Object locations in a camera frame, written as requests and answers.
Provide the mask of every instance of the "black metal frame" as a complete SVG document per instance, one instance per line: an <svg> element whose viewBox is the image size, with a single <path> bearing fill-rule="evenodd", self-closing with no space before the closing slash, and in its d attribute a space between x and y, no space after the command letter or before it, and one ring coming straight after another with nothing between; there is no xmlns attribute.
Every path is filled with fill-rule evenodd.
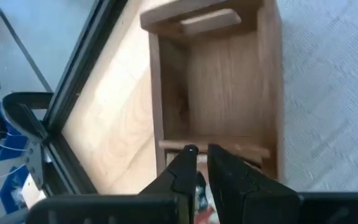
<svg viewBox="0 0 358 224"><path fill-rule="evenodd" d="M62 136L62 129L127 0L97 0L44 117L48 138L39 145L52 160L45 163L42 188L50 197L96 194L86 172Z"/></svg>

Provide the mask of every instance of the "blue plastic part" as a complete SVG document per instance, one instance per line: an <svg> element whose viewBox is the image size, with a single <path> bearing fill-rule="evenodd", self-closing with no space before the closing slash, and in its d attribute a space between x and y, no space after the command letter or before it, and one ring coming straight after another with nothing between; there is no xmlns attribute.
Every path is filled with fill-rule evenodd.
<svg viewBox="0 0 358 224"><path fill-rule="evenodd" d="M4 140L4 146L12 147L15 149L24 149L28 139L27 137L21 135L21 133L18 132L18 130L13 128L12 125L6 121L1 111L1 103L0 103L0 118L4 120L7 132L9 133L6 136L6 139ZM23 151L13 151L10 149L5 149L0 146L0 161L17 158L22 154Z"/></svg>
<svg viewBox="0 0 358 224"><path fill-rule="evenodd" d="M10 172L17 169L16 167L12 167ZM2 204L4 205L5 211L7 214L17 211L18 209L25 208L25 203L17 203L12 197L12 192L17 188L23 188L25 179L27 178L29 171L26 166L22 166L13 174L9 174L6 177L4 185L0 190L0 199Z"/></svg>

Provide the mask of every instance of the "white carpet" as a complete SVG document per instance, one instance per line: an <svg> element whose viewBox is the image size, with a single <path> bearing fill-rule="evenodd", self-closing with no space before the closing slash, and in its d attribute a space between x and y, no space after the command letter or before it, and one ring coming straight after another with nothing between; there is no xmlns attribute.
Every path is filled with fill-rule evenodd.
<svg viewBox="0 0 358 224"><path fill-rule="evenodd" d="M358 0L278 0L285 183L358 191Z"/></svg>

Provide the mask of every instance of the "wooden box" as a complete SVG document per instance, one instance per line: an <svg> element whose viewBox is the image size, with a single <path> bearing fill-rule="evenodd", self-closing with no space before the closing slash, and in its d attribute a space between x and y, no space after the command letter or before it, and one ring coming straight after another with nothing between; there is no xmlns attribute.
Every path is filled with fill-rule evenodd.
<svg viewBox="0 0 358 224"><path fill-rule="evenodd" d="M281 21L274 0L181 0L144 12L157 172L208 143L277 179L283 144Z"/></svg>

